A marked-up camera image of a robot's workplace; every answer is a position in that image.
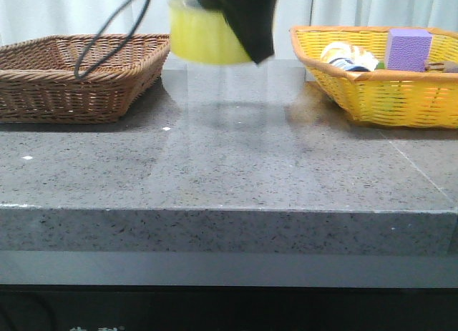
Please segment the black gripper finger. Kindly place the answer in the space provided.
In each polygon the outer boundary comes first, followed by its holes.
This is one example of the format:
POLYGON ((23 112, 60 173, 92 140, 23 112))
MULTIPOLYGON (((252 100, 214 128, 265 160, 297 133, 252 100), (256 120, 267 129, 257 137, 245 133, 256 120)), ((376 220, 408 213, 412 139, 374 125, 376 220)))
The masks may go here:
POLYGON ((273 17, 277 0, 198 0, 219 11, 250 60, 256 64, 274 55, 273 17))

